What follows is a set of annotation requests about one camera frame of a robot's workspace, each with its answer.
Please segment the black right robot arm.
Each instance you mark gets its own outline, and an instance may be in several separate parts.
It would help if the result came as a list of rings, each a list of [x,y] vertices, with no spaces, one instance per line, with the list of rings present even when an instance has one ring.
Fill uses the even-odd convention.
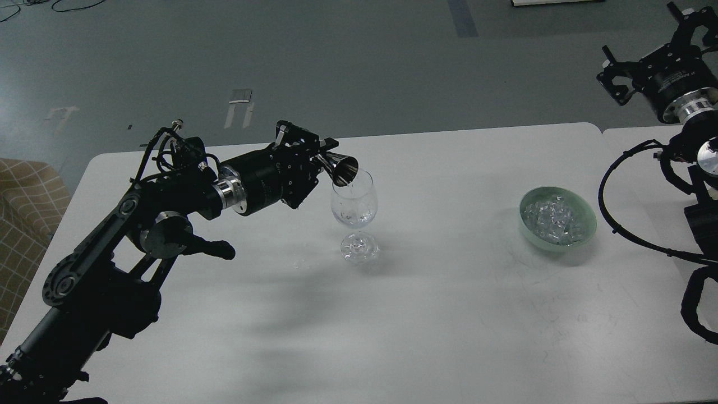
[[[703,56],[716,51],[717,18],[711,7],[680,10],[669,2],[667,8],[678,24],[671,40],[638,61],[618,61],[608,47],[603,47],[606,61],[596,79],[619,105],[641,94],[659,122],[681,125],[682,129],[666,144],[647,140],[624,151],[603,175],[597,199],[613,233],[649,250],[698,264],[685,287],[680,316],[689,330],[715,345],[716,332],[700,322],[698,305],[705,281],[716,280],[717,81]],[[664,179],[697,200],[685,207],[684,216],[698,253],[654,245],[623,227],[606,207],[604,193],[611,174],[626,159],[648,150],[654,151]]]

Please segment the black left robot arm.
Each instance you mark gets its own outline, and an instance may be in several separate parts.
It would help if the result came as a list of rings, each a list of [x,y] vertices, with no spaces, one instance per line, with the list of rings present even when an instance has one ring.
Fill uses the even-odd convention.
[[[159,128],[118,204],[49,272],[49,311],[2,365],[3,403],[59,403],[88,381],[85,364],[111,337],[134,338],[159,319],[160,289],[180,256],[235,258],[228,241],[195,235],[191,214],[298,209],[322,172],[339,187],[357,176],[357,159],[333,152],[338,141],[284,120],[272,143],[224,161],[182,128]]]

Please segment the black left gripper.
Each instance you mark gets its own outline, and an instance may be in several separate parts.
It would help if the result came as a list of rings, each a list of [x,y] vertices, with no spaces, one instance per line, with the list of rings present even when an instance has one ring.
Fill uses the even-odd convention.
[[[323,171],[314,157],[338,146],[334,138],[321,139],[312,131],[279,120],[276,138],[266,148],[220,163],[220,179],[232,186],[228,207],[244,217],[279,201],[298,209]]]

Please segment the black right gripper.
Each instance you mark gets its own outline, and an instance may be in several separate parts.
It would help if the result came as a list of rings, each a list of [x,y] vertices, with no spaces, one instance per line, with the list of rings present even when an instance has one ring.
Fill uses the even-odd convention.
[[[606,60],[596,79],[620,107],[635,94],[644,95],[659,122],[672,125],[687,120],[687,113],[679,111],[693,99],[716,105],[716,76],[702,56],[717,51],[717,15],[712,7],[695,11],[680,10],[674,2],[666,6],[679,24],[671,41],[638,61],[618,61],[602,46]],[[700,27],[706,29],[703,49],[692,43]]]

